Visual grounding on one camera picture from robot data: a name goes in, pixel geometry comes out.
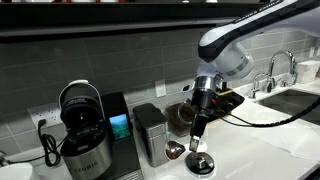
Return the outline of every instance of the faucet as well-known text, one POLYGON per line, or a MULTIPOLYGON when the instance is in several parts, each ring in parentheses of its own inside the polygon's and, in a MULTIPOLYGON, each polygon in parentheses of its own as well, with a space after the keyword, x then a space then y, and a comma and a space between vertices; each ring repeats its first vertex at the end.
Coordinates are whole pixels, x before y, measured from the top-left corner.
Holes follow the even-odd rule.
POLYGON ((273 72, 273 66, 274 66, 274 61, 276 60, 276 57, 278 55, 284 54, 288 59, 289 59, 289 77, 287 77, 287 79, 283 79, 281 81, 281 86, 285 87, 285 86, 292 86, 296 83, 296 79, 297 79, 297 73, 295 72, 295 67, 296 67, 296 59, 293 56, 293 54, 290 51, 278 51, 277 53, 275 53, 270 61, 270 65, 269 65, 269 78, 266 81, 266 87, 271 86, 271 89, 274 89, 277 86, 276 81, 274 80, 274 78, 272 77, 272 72, 273 72))
POLYGON ((260 73, 260 74, 256 75, 253 78, 253 85, 252 85, 253 87, 252 87, 251 93, 249 95, 249 98, 251 98, 251 99, 255 99, 256 98, 256 92, 260 91, 259 81, 258 81, 258 77, 260 77, 260 76, 267 76, 268 79, 270 78, 269 74, 266 74, 266 73, 260 73))

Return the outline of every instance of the white robotic arm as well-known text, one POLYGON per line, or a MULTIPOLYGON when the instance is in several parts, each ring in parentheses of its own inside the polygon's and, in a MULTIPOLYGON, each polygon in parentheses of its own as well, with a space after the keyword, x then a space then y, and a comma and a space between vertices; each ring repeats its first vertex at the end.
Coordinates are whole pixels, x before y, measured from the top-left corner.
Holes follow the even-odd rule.
POLYGON ((253 59, 240 41, 265 31, 290 27, 320 37, 320 0, 275 0, 225 26, 208 31, 199 42, 202 59, 193 86, 191 105, 196 116, 190 130, 191 151, 197 151, 205 129, 207 111, 217 98, 217 80, 231 81, 245 77, 253 68, 253 59))

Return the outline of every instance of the cabinet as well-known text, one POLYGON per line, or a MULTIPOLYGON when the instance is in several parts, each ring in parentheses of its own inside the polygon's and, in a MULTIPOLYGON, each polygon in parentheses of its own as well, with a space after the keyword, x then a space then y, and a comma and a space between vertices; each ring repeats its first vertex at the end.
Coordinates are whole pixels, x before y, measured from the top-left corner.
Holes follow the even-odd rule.
POLYGON ((228 23, 264 3, 0 3, 0 37, 228 23))

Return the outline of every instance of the blue screen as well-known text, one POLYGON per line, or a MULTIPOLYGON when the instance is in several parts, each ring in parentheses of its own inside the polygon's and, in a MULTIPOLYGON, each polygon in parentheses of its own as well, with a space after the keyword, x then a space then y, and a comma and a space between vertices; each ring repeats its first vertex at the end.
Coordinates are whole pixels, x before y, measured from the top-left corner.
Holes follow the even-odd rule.
POLYGON ((110 123, 115 140, 122 139, 131 135, 126 114, 111 117, 110 123))

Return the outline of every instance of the subway tile backsplash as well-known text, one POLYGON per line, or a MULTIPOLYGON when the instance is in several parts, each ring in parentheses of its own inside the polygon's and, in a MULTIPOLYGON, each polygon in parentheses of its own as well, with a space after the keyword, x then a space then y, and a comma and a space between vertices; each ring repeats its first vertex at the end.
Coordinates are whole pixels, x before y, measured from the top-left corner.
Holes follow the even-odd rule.
MULTIPOLYGON (((183 101, 180 89, 196 76, 198 42, 207 30, 0 44, 0 149, 15 154, 38 147, 27 108, 57 102, 62 88, 74 79, 88 79, 102 94, 123 91, 130 114, 144 103, 164 109, 183 101), (154 82, 161 79, 168 95, 157 98, 154 82)), ((298 62, 308 60, 317 40, 297 30, 277 29, 242 41, 255 66, 247 77, 229 86, 251 83, 256 74, 267 71, 271 56, 281 49, 292 51, 298 62)), ((285 73, 287 60, 280 57, 275 66, 275 75, 285 73)), ((63 124, 44 131, 57 140, 66 134, 63 124)))

